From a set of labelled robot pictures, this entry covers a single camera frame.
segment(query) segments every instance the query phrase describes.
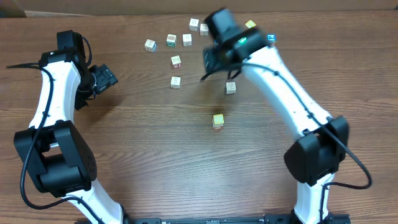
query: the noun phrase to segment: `small block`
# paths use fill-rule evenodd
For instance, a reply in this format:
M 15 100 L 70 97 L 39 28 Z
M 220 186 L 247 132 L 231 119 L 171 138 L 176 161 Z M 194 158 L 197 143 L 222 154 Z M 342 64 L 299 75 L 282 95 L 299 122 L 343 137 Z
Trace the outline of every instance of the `small block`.
M 207 24 L 200 24 L 200 35 L 209 35 L 209 27 Z
M 181 60 L 179 55 L 172 57 L 172 65 L 173 68 L 181 68 Z
M 213 128 L 221 128 L 224 126 L 224 116 L 222 114 L 213 115 Z
M 244 25 L 246 25 L 249 29 L 256 26 L 256 24 L 255 24 L 252 20 L 249 20 L 249 21 L 248 21 L 247 23 L 245 23 Z
M 150 52 L 155 52 L 156 42 L 154 40 L 147 39 L 147 42 L 145 42 L 145 49 Z
M 189 22 L 189 29 L 192 31 L 198 31 L 199 19 L 191 19 Z
M 182 45 L 192 46 L 192 35 L 191 34 L 183 34 L 182 35 Z
M 175 40 L 177 39 L 176 35 L 173 34 L 169 34 L 167 35 L 167 40 L 166 40 L 166 44 L 169 47 L 175 47 Z
M 171 86 L 172 88 L 180 88 L 181 78 L 180 77 L 172 77 Z
M 235 94 L 236 93 L 236 85 L 235 82 L 227 82 L 225 85 L 225 93 L 226 94 Z

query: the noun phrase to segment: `wooden tabletop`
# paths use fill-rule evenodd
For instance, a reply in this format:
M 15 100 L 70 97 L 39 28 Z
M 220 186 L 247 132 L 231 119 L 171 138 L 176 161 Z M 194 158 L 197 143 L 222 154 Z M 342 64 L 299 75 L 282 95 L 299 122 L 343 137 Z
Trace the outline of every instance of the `wooden tabletop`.
M 75 112 L 75 126 L 94 152 L 98 179 L 133 217 L 200 218 L 289 213 L 296 181 L 283 155 L 292 140 L 282 120 L 244 77 L 224 94 L 226 73 L 205 82 L 201 51 L 210 37 L 188 29 L 191 17 L 104 16 L 0 19 L 0 223 L 73 223 L 84 218 L 69 203 L 33 210 L 22 201 L 22 162 L 13 145 L 37 109 L 42 77 L 6 65 L 37 62 L 57 48 L 56 33 L 74 30 L 119 83 Z M 328 207 L 353 223 L 398 222 L 398 13 L 395 11 L 236 14 L 276 35 L 285 64 L 310 95 L 351 127 L 349 147 L 374 178 L 368 190 L 332 187 Z M 167 34 L 177 46 L 166 46 Z M 182 34 L 193 45 L 182 46 Z M 146 39 L 157 42 L 145 51 Z M 182 68 L 172 69 L 179 55 Z M 172 76 L 181 89 L 170 88 Z M 211 119 L 223 113 L 224 130 Z M 52 154 L 59 153 L 54 149 Z M 347 157 L 336 180 L 364 184 Z M 28 178 L 29 198 L 53 202 Z

